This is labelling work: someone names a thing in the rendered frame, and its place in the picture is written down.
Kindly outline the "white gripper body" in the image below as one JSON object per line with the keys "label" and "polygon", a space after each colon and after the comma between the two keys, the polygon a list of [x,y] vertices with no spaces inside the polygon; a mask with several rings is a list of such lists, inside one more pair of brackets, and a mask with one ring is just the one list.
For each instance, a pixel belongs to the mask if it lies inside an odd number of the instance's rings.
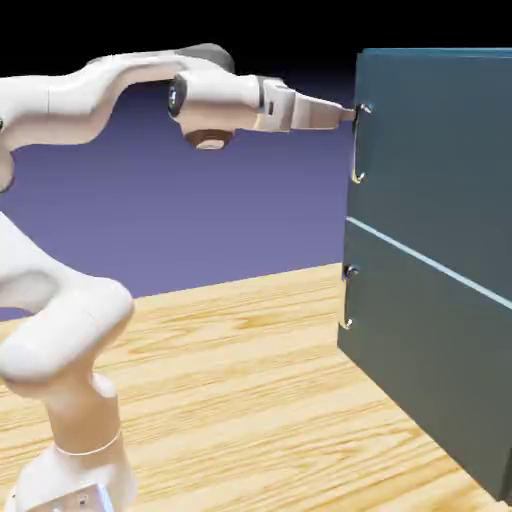
{"label": "white gripper body", "polygon": [[343,121],[345,109],[336,102],[296,92],[291,118],[292,130],[331,130]]}

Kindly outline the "large teal cabinet door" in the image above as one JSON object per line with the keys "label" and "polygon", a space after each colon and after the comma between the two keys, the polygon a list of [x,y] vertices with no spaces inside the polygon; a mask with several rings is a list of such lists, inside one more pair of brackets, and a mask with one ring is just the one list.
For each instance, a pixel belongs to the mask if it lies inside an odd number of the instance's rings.
{"label": "large teal cabinet door", "polygon": [[368,49],[351,217],[512,300],[512,50]]}

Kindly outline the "dark teal cabinet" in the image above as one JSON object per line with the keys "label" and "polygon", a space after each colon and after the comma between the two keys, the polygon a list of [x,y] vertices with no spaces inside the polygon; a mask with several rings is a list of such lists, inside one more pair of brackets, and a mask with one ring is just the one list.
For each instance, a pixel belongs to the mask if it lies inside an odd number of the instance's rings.
{"label": "dark teal cabinet", "polygon": [[339,349],[512,506],[512,48],[367,49]]}

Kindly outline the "long curved metal handle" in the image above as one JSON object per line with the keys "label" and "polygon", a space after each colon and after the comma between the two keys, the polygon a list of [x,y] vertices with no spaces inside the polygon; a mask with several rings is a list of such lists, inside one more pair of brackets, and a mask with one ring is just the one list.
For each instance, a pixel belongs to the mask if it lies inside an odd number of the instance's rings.
{"label": "long curved metal handle", "polygon": [[357,185],[361,184],[365,178],[365,172],[359,173],[357,170],[357,152],[358,152],[358,134],[361,120],[364,114],[371,114],[372,107],[366,103],[359,103],[355,106],[355,117],[352,124],[353,132],[353,159],[351,181]]}

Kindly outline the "small teal cabinet door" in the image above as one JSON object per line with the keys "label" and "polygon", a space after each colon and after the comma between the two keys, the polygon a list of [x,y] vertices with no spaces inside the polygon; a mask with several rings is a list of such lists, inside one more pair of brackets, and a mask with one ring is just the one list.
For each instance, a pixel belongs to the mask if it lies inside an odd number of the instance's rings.
{"label": "small teal cabinet door", "polygon": [[350,217],[339,348],[478,484],[512,505],[512,300]]}

